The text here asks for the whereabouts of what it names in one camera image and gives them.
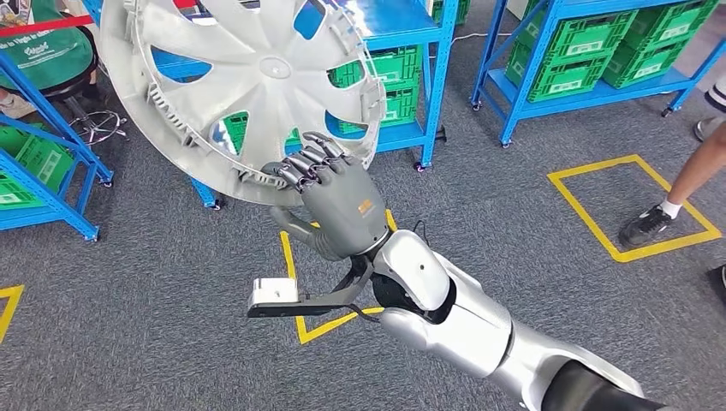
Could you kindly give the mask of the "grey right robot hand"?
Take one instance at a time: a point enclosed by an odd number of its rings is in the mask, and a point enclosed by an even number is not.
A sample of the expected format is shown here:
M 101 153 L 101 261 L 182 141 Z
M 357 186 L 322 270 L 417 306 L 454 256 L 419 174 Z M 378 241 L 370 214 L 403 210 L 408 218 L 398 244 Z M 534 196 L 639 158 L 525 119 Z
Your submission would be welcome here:
M 361 255 L 384 241 L 390 232 L 384 200 L 361 160 L 329 136 L 302 134 L 308 144 L 262 172 L 282 178 L 300 195 L 318 225 L 274 205 L 270 213 L 289 235 L 329 261 Z

